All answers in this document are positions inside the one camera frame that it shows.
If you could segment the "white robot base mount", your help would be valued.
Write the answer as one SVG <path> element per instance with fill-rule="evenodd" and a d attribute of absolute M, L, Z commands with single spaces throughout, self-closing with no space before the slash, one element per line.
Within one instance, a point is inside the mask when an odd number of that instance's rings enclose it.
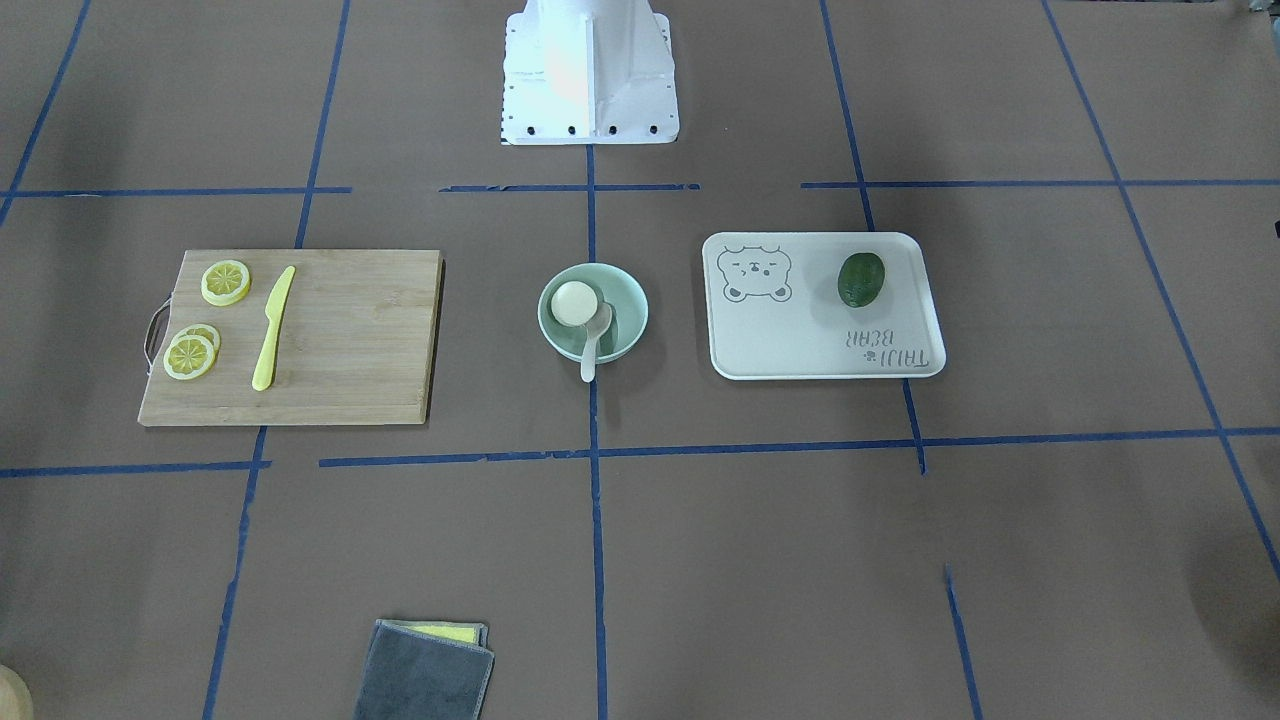
<path fill-rule="evenodd" d="M 648 1 L 527 1 L 506 19 L 500 142 L 672 143 L 672 32 Z"/>

